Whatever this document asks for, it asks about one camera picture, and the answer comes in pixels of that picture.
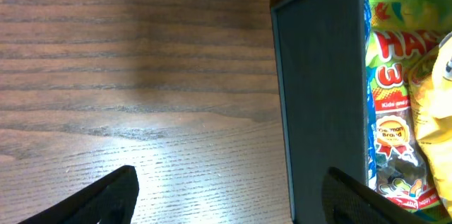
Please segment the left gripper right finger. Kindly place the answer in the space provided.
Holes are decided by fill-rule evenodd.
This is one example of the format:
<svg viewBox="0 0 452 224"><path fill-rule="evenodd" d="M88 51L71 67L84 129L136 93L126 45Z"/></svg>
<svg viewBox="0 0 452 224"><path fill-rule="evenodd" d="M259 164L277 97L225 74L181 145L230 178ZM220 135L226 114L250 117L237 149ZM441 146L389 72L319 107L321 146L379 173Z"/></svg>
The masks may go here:
<svg viewBox="0 0 452 224"><path fill-rule="evenodd" d="M321 198L328 224L427 224L336 167L323 178Z"/></svg>

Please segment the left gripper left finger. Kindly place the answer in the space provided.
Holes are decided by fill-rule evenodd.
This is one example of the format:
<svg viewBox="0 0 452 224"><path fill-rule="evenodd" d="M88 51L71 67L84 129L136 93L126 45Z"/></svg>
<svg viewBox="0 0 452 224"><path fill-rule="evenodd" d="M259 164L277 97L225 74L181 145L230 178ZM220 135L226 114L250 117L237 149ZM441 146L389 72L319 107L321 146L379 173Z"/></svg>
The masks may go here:
<svg viewBox="0 0 452 224"><path fill-rule="evenodd" d="M131 224L138 193L136 169L124 165L20 224Z"/></svg>

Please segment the blue Oreo cookie pack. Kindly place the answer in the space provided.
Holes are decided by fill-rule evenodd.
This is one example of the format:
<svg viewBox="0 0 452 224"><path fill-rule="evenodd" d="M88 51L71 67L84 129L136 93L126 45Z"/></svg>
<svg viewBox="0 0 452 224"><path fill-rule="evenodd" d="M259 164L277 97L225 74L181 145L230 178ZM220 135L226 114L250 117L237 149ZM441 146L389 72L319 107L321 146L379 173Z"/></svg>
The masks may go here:
<svg viewBox="0 0 452 224"><path fill-rule="evenodd" d="M364 0L364 49L368 50L369 38L371 32L371 7L369 0ZM374 147L374 130L376 123L374 100L370 87L370 72L368 66L365 66L366 72L366 97L367 97L367 141L368 141L368 187L376 190L377 171L376 171L376 151Z"/></svg>

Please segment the yellow sunflower seed bag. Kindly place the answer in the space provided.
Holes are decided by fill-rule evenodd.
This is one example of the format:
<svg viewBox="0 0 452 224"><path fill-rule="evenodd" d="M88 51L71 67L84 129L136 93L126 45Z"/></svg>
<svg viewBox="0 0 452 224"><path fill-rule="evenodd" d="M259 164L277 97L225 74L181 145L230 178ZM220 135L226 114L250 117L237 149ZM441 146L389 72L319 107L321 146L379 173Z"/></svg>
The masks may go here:
<svg viewBox="0 0 452 224"><path fill-rule="evenodd" d="M451 213L451 34L410 69L408 79L415 138Z"/></svg>

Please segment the black gift box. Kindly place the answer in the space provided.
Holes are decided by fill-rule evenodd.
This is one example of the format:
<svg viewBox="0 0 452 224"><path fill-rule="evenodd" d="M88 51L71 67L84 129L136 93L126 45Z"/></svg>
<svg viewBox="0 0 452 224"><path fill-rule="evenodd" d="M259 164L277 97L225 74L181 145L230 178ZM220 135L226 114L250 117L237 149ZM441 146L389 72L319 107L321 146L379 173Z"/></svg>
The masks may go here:
<svg viewBox="0 0 452 224"><path fill-rule="evenodd" d="M294 223L325 223L323 178L367 183L364 0L283 0L271 10Z"/></svg>

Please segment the green Haribo gummy bag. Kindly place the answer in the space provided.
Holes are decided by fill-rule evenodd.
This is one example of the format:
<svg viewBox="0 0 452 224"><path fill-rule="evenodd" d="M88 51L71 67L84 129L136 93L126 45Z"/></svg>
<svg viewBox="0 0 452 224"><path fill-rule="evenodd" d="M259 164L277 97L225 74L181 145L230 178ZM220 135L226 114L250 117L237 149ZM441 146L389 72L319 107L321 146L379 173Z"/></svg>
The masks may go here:
<svg viewBox="0 0 452 224"><path fill-rule="evenodd" d="M451 0L369 0L365 66L376 123L376 193L423 218L446 214L413 131L408 71L451 29Z"/></svg>

